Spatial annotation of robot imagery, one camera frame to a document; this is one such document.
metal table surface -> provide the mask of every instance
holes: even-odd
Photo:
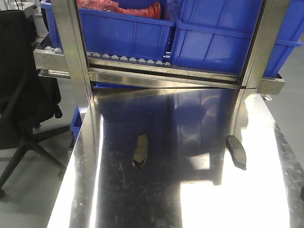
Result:
[[[243,144],[234,166],[225,139]],[[146,150],[140,169],[134,152]],[[301,228],[304,171],[255,90],[95,90],[48,228]]]

blue plastic crate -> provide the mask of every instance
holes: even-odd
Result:
[[[240,74],[251,34],[208,28],[178,20],[172,63],[179,66]]]
[[[298,41],[304,31],[304,0],[291,0],[278,39]]]
[[[175,22],[166,1],[161,4],[164,19],[79,8],[87,51],[162,60]],[[41,7],[46,9],[53,46],[62,47],[50,0],[43,0]]]
[[[113,0],[119,3],[120,8],[124,9],[145,9],[154,4],[157,0]],[[158,0],[161,4],[161,9],[166,10],[167,0]]]
[[[70,127],[70,130],[73,132],[74,140],[76,140],[79,135],[81,125],[82,125],[82,121],[80,118],[80,112],[78,107],[76,107]]]
[[[183,3],[184,3],[184,0],[177,0],[177,4],[178,4],[180,9],[182,9]]]
[[[252,33],[263,0],[184,0],[183,23]]]
[[[276,77],[294,48],[300,47],[302,44],[303,43],[300,40],[284,41],[277,39],[265,70],[264,77]]]

chair backrest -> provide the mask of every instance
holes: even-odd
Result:
[[[16,89],[25,67],[36,71],[29,23],[20,10],[0,11],[0,96]]]
[[[16,147],[22,130],[53,114],[36,73],[24,12],[0,11],[0,149]]]

red bag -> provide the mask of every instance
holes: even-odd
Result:
[[[106,10],[111,12],[129,14],[134,16],[142,16],[148,18],[161,18],[161,5],[159,1],[155,2],[145,9],[123,9],[118,6],[118,2],[112,0],[77,0],[78,7],[94,9],[94,10]]]

stainless steel frame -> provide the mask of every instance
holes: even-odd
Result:
[[[62,47],[65,51],[74,95],[83,119],[92,96],[92,90],[88,77],[86,49],[77,4],[75,0],[53,0],[52,7]]]
[[[241,77],[192,68],[130,63],[87,56],[75,0],[52,0],[63,54],[35,50],[37,68],[43,76],[72,80],[76,100],[85,113],[92,95],[90,81],[131,86],[254,88],[263,94],[278,94],[282,79],[262,79],[290,0],[264,0]]]

